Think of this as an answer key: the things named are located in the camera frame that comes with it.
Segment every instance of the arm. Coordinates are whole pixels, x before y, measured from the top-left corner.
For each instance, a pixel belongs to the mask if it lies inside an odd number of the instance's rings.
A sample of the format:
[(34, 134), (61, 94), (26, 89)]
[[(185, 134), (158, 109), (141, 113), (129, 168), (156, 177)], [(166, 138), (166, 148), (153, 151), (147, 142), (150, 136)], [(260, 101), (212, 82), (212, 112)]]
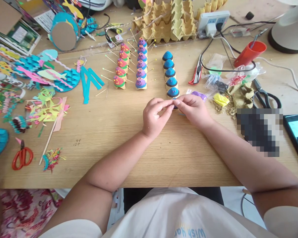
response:
[(183, 95), (175, 105), (200, 129), (237, 179), (252, 193), (260, 215), (277, 206), (298, 207), (298, 178), (274, 158), (265, 158), (214, 121), (201, 98)]
[[(159, 116), (164, 107), (167, 109)], [(174, 108), (172, 100), (152, 99), (143, 111), (143, 129), (127, 142), (98, 161), (71, 189), (41, 234), (65, 221), (87, 219), (102, 233), (107, 229), (112, 193), (126, 179), (132, 168), (159, 135)]]

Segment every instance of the pink floral skirt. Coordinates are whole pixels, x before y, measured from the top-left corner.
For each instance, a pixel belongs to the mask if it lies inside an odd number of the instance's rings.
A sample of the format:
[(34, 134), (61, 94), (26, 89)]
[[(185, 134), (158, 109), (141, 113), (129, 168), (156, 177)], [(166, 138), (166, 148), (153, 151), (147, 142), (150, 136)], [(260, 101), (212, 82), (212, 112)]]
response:
[(0, 189), (2, 238), (38, 237), (62, 202), (51, 189)]

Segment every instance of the red scissors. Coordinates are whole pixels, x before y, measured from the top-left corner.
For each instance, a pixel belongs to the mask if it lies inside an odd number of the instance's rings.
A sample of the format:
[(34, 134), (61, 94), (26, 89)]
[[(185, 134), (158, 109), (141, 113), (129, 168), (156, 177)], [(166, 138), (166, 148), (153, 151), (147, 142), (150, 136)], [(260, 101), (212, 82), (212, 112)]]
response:
[[(29, 161), (26, 163), (26, 152), (28, 152), (30, 154), (30, 158)], [(18, 158), (20, 158), (20, 166), (17, 167), (17, 160)], [(32, 150), (30, 150), (28, 147), (24, 147), (24, 140), (21, 141), (21, 149), (20, 151), (18, 151), (12, 161), (12, 169), (13, 170), (19, 170), (21, 169), (23, 166), (27, 166), (32, 162), (33, 159), (33, 152)]]

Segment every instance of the black scissors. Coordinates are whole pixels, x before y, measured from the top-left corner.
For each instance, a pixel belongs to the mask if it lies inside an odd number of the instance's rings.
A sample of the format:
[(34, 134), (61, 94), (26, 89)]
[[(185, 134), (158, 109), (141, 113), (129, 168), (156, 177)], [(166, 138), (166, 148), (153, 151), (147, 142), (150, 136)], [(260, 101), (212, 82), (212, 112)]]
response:
[(259, 83), (259, 81), (257, 79), (254, 79), (254, 84), (255, 84), (255, 87), (257, 88), (257, 91), (255, 92), (254, 97), (253, 97), (253, 108), (258, 108), (254, 102), (255, 96), (257, 97), (257, 99), (259, 100), (259, 102), (261, 103), (263, 108), (273, 108), (273, 107), (271, 107), (271, 105), (269, 103), (268, 97), (271, 97), (276, 101), (277, 108), (281, 108), (281, 102), (280, 102), (279, 98), (277, 98), (275, 95), (270, 94), (270, 93), (266, 92), (265, 90), (263, 90), (261, 84)]

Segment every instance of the plug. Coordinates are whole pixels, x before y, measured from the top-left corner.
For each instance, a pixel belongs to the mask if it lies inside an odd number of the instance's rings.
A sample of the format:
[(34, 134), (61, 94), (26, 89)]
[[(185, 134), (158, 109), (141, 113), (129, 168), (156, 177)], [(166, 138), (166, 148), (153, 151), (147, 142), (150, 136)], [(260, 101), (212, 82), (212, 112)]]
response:
[(208, 23), (205, 27), (205, 33), (207, 37), (213, 37), (216, 34), (215, 23)]
[(216, 24), (216, 30), (217, 30), (218, 32), (222, 31), (222, 26), (223, 26), (223, 23), (222, 23), (222, 22), (221, 22), (221, 23), (217, 23), (217, 24)]

